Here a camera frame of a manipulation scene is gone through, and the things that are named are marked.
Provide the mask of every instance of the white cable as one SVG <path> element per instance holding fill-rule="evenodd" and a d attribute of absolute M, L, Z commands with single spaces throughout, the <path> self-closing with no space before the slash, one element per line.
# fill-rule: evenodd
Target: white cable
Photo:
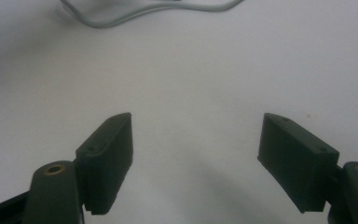
<path fill-rule="evenodd" d="M 117 26 L 124 21 L 129 21 L 146 13 L 150 13 L 162 9 L 181 8 L 181 9 L 207 11 L 207 12 L 226 11 L 231 9 L 232 7 L 235 7 L 237 4 L 239 4 L 242 1 L 243 0 L 231 0 L 230 2 L 224 4 L 218 4 L 218 5 L 201 5 L 201 4 L 177 3 L 177 2 L 156 3 L 143 7 L 138 7 L 122 16 L 118 16 L 109 21 L 91 21 L 85 15 L 83 15 L 83 13 L 77 10 L 76 7 L 74 7 L 71 3 L 69 3 L 68 0 L 61 0 L 61 2 L 70 11 L 70 13 L 75 17 L 75 19 L 92 28 L 109 28 L 109 27 Z"/>

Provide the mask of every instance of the white surface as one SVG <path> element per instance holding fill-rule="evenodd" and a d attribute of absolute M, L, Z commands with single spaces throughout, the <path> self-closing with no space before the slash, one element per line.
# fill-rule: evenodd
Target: white surface
<path fill-rule="evenodd" d="M 82 7 L 97 18 L 137 2 L 95 4 Z M 0 0 L 0 202 L 126 111 L 133 166 L 113 210 L 87 223 L 326 223 L 328 206 L 301 215 L 256 155 L 271 112 L 339 165 L 358 161 L 358 0 L 247 0 L 107 30 L 55 0 Z"/>

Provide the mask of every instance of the white table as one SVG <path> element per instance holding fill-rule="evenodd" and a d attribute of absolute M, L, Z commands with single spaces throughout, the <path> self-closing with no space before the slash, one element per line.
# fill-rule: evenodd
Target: white table
<path fill-rule="evenodd" d="M 91 3 L 78 5 L 100 19 L 142 2 Z M 55 0 L 0 0 L 0 202 L 126 111 L 133 166 L 111 212 L 86 223 L 326 223 L 328 205 L 301 215 L 256 156 L 270 112 L 339 165 L 358 161 L 358 0 L 247 0 L 105 30 Z"/>

